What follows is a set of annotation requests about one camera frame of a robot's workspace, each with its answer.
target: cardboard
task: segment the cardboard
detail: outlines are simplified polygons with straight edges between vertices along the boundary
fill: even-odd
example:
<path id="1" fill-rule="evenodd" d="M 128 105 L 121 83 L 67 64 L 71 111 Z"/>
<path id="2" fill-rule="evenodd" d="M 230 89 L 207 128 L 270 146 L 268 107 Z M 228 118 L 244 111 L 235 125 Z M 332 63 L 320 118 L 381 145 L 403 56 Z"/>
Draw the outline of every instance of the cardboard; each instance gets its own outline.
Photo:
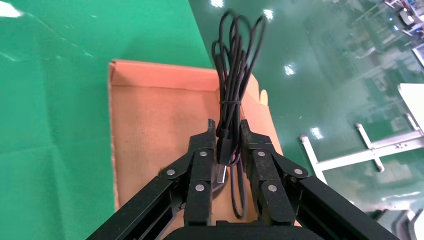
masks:
<path id="1" fill-rule="evenodd" d="M 184 155 L 189 138 L 218 124 L 219 80 L 214 69 L 115 60 L 109 66 L 109 106 L 115 207 L 118 209 L 159 171 Z M 252 75 L 242 112 L 253 132 L 270 136 L 282 154 L 266 91 Z M 247 222 L 257 219 L 249 182 Z M 230 184 L 212 202 L 212 221 L 240 222 L 234 216 Z M 183 212 L 165 232 L 182 227 Z"/>

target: metal stand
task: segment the metal stand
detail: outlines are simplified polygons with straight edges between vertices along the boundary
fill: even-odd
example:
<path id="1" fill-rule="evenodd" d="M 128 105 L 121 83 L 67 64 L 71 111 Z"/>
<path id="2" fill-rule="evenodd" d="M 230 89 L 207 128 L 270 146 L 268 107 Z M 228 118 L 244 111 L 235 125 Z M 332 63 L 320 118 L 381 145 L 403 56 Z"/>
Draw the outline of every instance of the metal stand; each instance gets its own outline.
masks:
<path id="1" fill-rule="evenodd" d="M 312 148 L 311 142 L 309 141 L 309 138 L 307 136 L 300 136 L 300 140 L 303 143 L 303 146 L 306 150 L 306 154 L 309 157 L 309 161 L 312 165 L 316 177 L 325 184 L 327 184 L 326 178 L 323 174 L 323 171 L 325 170 L 340 168 L 343 166 L 373 160 L 377 167 L 377 170 L 379 172 L 383 172 L 385 168 L 383 166 L 382 161 L 380 160 L 380 157 L 424 148 L 423 132 L 414 122 L 413 118 L 409 113 L 406 114 L 406 118 L 408 119 L 414 131 L 374 142 L 370 141 L 370 138 L 368 137 L 367 132 L 365 132 L 365 129 L 362 124 L 357 123 L 356 128 L 358 129 L 368 150 L 359 151 L 324 161 L 318 161 L 317 156 L 314 153 L 314 149 Z"/>

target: black plastic part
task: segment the black plastic part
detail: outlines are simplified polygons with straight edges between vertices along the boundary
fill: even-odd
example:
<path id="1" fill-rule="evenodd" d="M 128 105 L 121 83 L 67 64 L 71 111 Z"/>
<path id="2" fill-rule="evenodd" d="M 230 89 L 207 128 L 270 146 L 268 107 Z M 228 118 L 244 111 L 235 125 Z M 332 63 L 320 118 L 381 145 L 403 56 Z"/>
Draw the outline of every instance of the black plastic part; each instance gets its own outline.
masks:
<path id="1" fill-rule="evenodd" d="M 216 144 L 216 155 L 218 156 L 218 164 L 229 166 L 231 160 L 233 160 L 232 146 L 233 141 L 224 137 L 218 138 Z"/>
<path id="2" fill-rule="evenodd" d="M 255 224 L 221 224 L 220 226 L 182 227 L 165 240 L 324 240 L 312 231 L 298 226 L 264 226 Z"/>
<path id="3" fill-rule="evenodd" d="M 160 236 L 181 204 L 172 202 L 172 185 L 172 181 L 156 176 L 88 239 L 133 240 Z"/>
<path id="4" fill-rule="evenodd" d="M 398 239 L 315 176 L 297 184 L 302 189 L 299 222 L 326 240 Z"/>
<path id="5" fill-rule="evenodd" d="M 194 153 L 184 210 L 185 226 L 207 226 L 211 224 L 213 163 L 213 151 L 200 149 Z"/>

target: green floor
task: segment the green floor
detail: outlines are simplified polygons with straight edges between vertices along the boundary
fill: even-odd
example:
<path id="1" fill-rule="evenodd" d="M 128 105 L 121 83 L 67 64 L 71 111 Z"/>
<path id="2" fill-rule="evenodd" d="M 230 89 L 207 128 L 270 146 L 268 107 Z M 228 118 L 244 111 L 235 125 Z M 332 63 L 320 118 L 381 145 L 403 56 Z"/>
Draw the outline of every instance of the green floor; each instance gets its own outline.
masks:
<path id="1" fill-rule="evenodd" d="M 2 239 L 82 239 L 113 213 L 106 79 L 114 58 L 212 68 L 227 8 L 267 13 L 253 71 L 284 154 L 309 168 L 411 131 L 397 85 L 424 83 L 389 9 L 371 0 L 12 1 L 0 17 Z M 424 151 L 325 172 L 364 211 L 424 207 Z"/>

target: black cable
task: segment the black cable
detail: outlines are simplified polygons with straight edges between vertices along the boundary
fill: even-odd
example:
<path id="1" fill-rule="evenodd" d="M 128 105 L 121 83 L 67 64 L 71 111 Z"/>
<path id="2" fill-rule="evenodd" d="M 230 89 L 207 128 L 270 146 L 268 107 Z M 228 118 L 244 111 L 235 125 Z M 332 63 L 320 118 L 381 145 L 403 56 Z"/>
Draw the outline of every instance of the black cable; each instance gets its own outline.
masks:
<path id="1" fill-rule="evenodd" d="M 228 39 L 229 48 L 223 40 L 224 24 L 228 16 L 232 17 Z M 240 22 L 245 24 L 248 29 L 247 50 L 244 50 L 243 37 L 240 33 Z M 257 39 L 257 47 L 253 55 L 251 55 L 259 25 L 261 25 L 261 28 Z M 233 11 L 228 10 L 224 13 L 219 23 L 219 38 L 212 43 L 212 57 L 219 77 L 220 92 L 220 116 L 216 128 L 218 163 L 230 167 L 231 202 L 234 214 L 238 219 L 247 216 L 247 195 L 244 187 L 243 164 L 240 153 L 240 105 L 264 38 L 265 26 L 266 20 L 264 16 L 260 16 L 254 26 L 251 26 L 245 16 L 236 15 Z M 234 168 L 237 168 L 241 213 L 237 210 L 235 200 L 236 180 Z"/>

